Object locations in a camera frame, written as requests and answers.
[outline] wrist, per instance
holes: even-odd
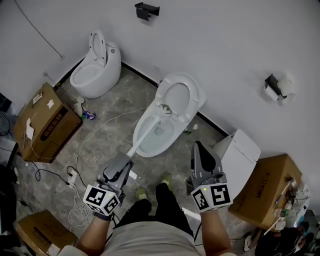
[[[101,213],[98,213],[96,211],[93,212],[93,216],[95,216],[96,218],[100,219],[100,220],[103,220],[103,221],[112,221],[113,217],[114,217],[114,214],[111,214],[109,216],[107,215],[104,215],[104,214],[101,214]]]

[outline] electrical cable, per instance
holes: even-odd
[[[10,152],[12,152],[12,150],[4,149],[4,148],[2,148],[2,147],[0,147],[0,149],[1,149],[1,150],[4,150],[4,151],[10,151]]]
[[[194,236],[194,241],[196,241],[196,239],[197,239],[197,236],[198,236],[198,233],[199,233],[199,230],[200,230],[201,226],[202,226],[202,223],[200,223],[200,225],[198,226],[198,228],[196,230],[196,233],[195,233],[195,236]],[[242,240],[242,239],[244,239],[244,237],[243,238],[229,238],[229,239],[230,240]],[[202,246],[202,245],[203,245],[203,243],[196,244],[194,246]]]
[[[80,196],[77,187],[74,185],[74,186],[72,186],[72,188],[74,189],[74,198],[73,198],[73,208],[69,211],[69,214],[68,214],[68,221],[71,224],[69,231],[71,231],[72,228],[84,230],[90,225],[90,223],[92,221],[89,218],[90,211],[87,211],[87,210],[91,210],[91,209],[83,202],[83,197]],[[80,199],[80,202],[81,202],[80,206],[78,206],[78,204],[77,204],[77,198]],[[85,221],[82,224],[78,224],[78,225],[72,224],[70,221],[70,213],[72,211],[76,211],[77,213],[82,215],[84,217]]]
[[[9,118],[7,117],[6,114],[4,114],[2,111],[1,111],[1,114],[4,116],[4,118],[7,120],[8,124],[9,124],[9,129],[4,133],[4,134],[0,134],[0,136],[6,136],[8,133],[10,133],[10,130],[11,130],[11,123],[10,123],[10,120]]]
[[[66,168],[66,172],[67,174],[69,174],[70,176],[72,176],[72,174],[70,172],[68,172],[68,168],[72,168],[78,175],[79,175],[79,178],[82,182],[82,184],[85,186],[85,188],[87,188],[86,184],[84,183],[84,181],[82,180],[82,177],[80,175],[80,173],[76,170],[76,168],[74,168],[73,166],[69,165],[67,168]]]
[[[113,233],[111,233],[111,234],[109,235],[109,237],[106,239],[105,245],[108,243],[109,239],[112,237],[112,234],[113,234]]]
[[[31,149],[32,149],[33,153],[34,153],[38,158],[44,158],[44,159],[52,160],[52,159],[57,158],[58,155],[59,155],[59,154],[57,154],[55,157],[52,157],[52,158],[40,156],[40,155],[37,155],[37,153],[35,152],[34,148],[32,147],[32,140],[31,140],[31,142],[30,142],[30,146],[31,146]]]
[[[194,236],[194,241],[196,241],[196,239],[197,239],[197,236],[198,236],[198,233],[199,233],[199,230],[200,230],[201,226],[202,226],[202,223],[200,223],[200,225],[198,226],[198,228],[196,230],[196,233],[195,233],[195,236]]]
[[[16,1],[16,0],[13,0],[13,1],[15,2],[16,6],[17,6],[18,9],[20,10],[20,12],[23,14],[23,16],[26,18],[26,20],[30,23],[30,25],[31,25],[31,26],[38,32],[38,34],[47,42],[47,44],[50,45],[51,48],[52,48],[57,54],[59,54],[59,56],[60,56],[61,58],[63,58],[63,56],[56,50],[56,48],[54,48],[54,47],[52,46],[52,44],[49,43],[48,40],[40,33],[40,31],[32,24],[32,22],[31,22],[31,21],[28,19],[28,17],[25,15],[24,11],[20,8],[20,6],[19,6],[19,4],[17,3],[17,1]]]
[[[31,210],[31,212],[32,212],[32,213],[34,213],[34,210],[32,210],[31,206],[30,206],[29,204],[27,204],[25,201],[23,201],[23,200],[19,200],[19,199],[17,199],[17,201],[19,201],[19,202],[20,202],[20,204],[22,204],[23,206],[25,206],[25,207],[29,207],[29,208],[30,208],[30,210]]]
[[[115,213],[113,213],[114,214],[114,216],[116,216],[116,218],[118,219],[118,221],[120,222],[120,219],[119,219],[119,217],[115,214]]]
[[[118,116],[116,116],[116,117],[110,118],[109,120],[107,120],[106,122],[104,122],[104,124],[102,124],[99,128],[97,128],[97,129],[91,134],[91,136],[90,136],[89,138],[87,138],[87,139],[81,144],[80,150],[79,150],[78,155],[76,156],[76,159],[75,159],[75,161],[76,161],[76,169],[78,170],[78,168],[79,168],[79,166],[78,166],[78,157],[79,157],[79,155],[80,155],[80,153],[81,153],[81,150],[82,150],[84,144],[85,144],[87,141],[89,141],[89,140],[95,135],[95,133],[96,133],[100,128],[102,128],[105,124],[107,124],[107,123],[108,123],[109,121],[111,121],[111,120],[117,119],[117,118],[119,118],[119,117],[121,117],[121,116],[123,116],[123,115],[126,115],[126,114],[132,114],[132,113],[135,113],[135,112],[137,112],[137,111],[144,110],[144,109],[146,109],[146,107],[139,108],[139,109],[137,109],[137,110],[135,110],[135,111],[122,113],[122,114],[120,114],[120,115],[118,115]]]
[[[38,168],[38,166],[33,162],[31,161],[31,163],[34,164],[34,166],[36,167],[37,171],[35,172],[34,176],[35,176],[35,179],[39,182],[41,180],[41,173],[40,171],[45,171],[45,172],[48,172],[48,173],[51,173],[53,175],[56,175],[58,176],[67,186],[69,185],[69,182],[67,182],[65,179],[63,179],[59,174],[57,173],[54,173],[50,170],[46,170],[46,169],[42,169],[42,168]]]

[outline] toilet brush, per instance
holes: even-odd
[[[172,114],[172,110],[166,104],[160,104],[158,109],[158,115],[154,117],[151,125],[146,129],[146,131],[142,134],[142,136],[138,139],[138,141],[133,145],[133,147],[126,153],[130,158],[134,156],[141,143],[145,140],[147,135],[151,132],[151,130],[158,124],[162,118],[169,118]]]

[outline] toilet tank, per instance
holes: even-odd
[[[214,145],[213,151],[221,158],[222,170],[226,174],[229,193],[234,199],[245,186],[254,170],[260,148],[242,130]]]

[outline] black pants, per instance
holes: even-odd
[[[188,220],[167,184],[159,184],[156,187],[155,195],[158,202],[155,216],[149,215],[151,211],[149,200],[142,199],[135,202],[115,228],[135,222],[162,222],[187,232],[193,237],[194,233],[189,226]]]

